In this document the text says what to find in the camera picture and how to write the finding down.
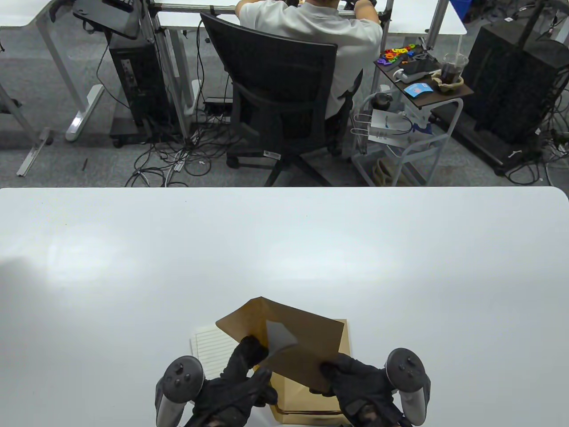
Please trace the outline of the person's right hand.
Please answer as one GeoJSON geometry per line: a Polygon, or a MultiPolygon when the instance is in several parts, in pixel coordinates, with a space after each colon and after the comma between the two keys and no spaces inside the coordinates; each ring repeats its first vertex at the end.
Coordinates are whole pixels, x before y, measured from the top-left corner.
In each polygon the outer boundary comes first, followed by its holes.
{"type": "Polygon", "coordinates": [[[327,391],[310,389],[324,397],[336,397],[345,418],[354,427],[411,427],[412,423],[393,401],[394,388],[385,369],[364,364],[338,353],[333,362],[320,366],[329,382],[327,391]]]}

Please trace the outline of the person's left hand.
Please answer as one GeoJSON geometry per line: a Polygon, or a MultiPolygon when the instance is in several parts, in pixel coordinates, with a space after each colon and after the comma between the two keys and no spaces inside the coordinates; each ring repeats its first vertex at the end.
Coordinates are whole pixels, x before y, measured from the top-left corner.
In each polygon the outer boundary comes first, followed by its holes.
{"type": "Polygon", "coordinates": [[[234,349],[218,378],[205,380],[194,403],[187,427],[244,427],[254,407],[276,405],[278,393],[270,384],[272,372],[258,368],[268,349],[254,336],[246,336],[234,349]]]}

